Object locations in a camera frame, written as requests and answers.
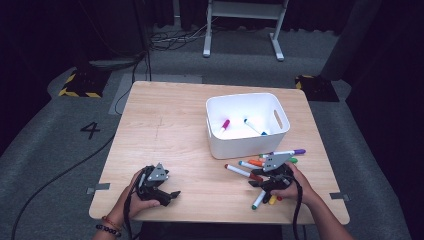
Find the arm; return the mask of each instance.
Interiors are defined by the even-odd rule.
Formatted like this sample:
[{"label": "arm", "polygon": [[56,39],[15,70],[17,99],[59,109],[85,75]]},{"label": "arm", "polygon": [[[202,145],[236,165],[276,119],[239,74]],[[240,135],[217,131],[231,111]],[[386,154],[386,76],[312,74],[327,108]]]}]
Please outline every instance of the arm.
[{"label": "arm", "polygon": [[[107,215],[107,219],[109,220],[109,222],[112,222],[113,224],[107,222],[107,221],[102,221],[102,225],[118,230],[117,228],[121,228],[122,229],[122,225],[124,224],[124,204],[125,204],[125,200],[127,199],[127,196],[129,194],[129,192],[131,191],[131,187],[134,184],[134,181],[136,180],[137,176],[140,174],[141,170],[138,171],[136,174],[134,174],[134,177],[131,180],[131,183],[129,186],[127,186],[124,191],[121,193],[121,195],[118,198],[118,201],[116,202],[115,206],[112,208],[112,210],[110,211],[110,213]],[[129,213],[129,218],[133,218],[134,216],[136,216],[140,211],[147,209],[147,208],[152,208],[152,207],[157,207],[159,206],[160,203],[157,200],[149,200],[149,201],[141,201],[141,199],[137,196],[137,194],[132,194],[131,195],[131,205],[130,205],[130,213]],[[114,240],[116,239],[116,237],[107,232],[107,231],[103,231],[103,230],[97,230],[96,234],[93,237],[93,240]]]},{"label": "arm", "polygon": [[[312,189],[309,181],[303,173],[300,172],[293,163],[287,162],[285,164],[290,167],[293,171],[294,177],[297,181],[299,181],[303,188],[302,202],[308,206],[311,211],[315,225],[318,228],[320,238],[325,240],[354,239],[334,216],[327,204],[325,204],[324,200],[322,200],[322,198]],[[295,184],[291,184],[287,189],[273,190],[271,191],[271,194],[296,200],[297,188]]]}]

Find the pink marker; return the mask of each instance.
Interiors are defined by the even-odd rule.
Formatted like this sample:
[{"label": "pink marker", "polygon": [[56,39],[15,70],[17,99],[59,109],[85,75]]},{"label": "pink marker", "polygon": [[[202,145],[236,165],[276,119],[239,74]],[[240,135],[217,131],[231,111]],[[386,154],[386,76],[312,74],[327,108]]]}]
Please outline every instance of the pink marker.
[{"label": "pink marker", "polygon": [[221,129],[219,130],[219,136],[225,131],[227,130],[228,125],[230,124],[230,120],[225,120],[224,124],[222,124]]}]

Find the bracelet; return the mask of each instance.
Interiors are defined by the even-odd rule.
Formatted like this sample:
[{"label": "bracelet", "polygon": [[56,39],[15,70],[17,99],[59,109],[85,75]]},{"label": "bracelet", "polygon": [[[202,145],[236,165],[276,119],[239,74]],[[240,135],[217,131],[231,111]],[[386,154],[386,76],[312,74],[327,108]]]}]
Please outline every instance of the bracelet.
[{"label": "bracelet", "polygon": [[115,235],[116,237],[121,237],[122,236],[122,234],[120,232],[116,231],[115,229],[110,228],[110,227],[103,226],[101,224],[96,225],[96,228],[99,229],[99,230],[103,230],[103,231],[109,232],[109,233]]},{"label": "bracelet", "polygon": [[116,223],[112,222],[107,216],[103,216],[102,220],[112,225],[114,228],[116,228],[116,230],[118,230],[118,232],[121,231],[121,228],[118,225],[116,225]]}]

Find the purple marker cap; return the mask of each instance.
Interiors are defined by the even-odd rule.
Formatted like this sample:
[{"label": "purple marker cap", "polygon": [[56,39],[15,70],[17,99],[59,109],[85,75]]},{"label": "purple marker cap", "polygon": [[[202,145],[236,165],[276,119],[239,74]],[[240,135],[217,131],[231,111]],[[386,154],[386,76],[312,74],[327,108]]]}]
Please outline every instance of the purple marker cap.
[{"label": "purple marker cap", "polygon": [[228,124],[230,124],[230,120],[225,120],[224,124],[222,125],[222,128],[227,129]]},{"label": "purple marker cap", "polygon": [[294,154],[304,154],[306,152],[305,149],[296,149],[294,150]]}]

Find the handheld controller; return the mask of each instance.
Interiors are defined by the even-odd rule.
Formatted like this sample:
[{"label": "handheld controller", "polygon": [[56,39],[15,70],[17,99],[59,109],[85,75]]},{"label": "handheld controller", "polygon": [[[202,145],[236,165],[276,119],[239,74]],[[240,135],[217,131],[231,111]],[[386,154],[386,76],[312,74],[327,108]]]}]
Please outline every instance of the handheld controller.
[{"label": "handheld controller", "polygon": [[161,205],[168,206],[172,199],[178,197],[181,191],[166,193],[159,190],[159,186],[168,179],[168,170],[161,163],[156,167],[146,166],[140,173],[136,183],[136,192],[141,200],[158,200]]},{"label": "handheld controller", "polygon": [[265,172],[263,169],[254,169],[252,173],[255,175],[263,175],[269,177],[263,182],[249,181],[253,187],[262,188],[266,194],[262,202],[267,203],[271,198],[271,191],[274,189],[286,189],[293,182],[293,171],[286,164],[282,164],[278,168]]}]

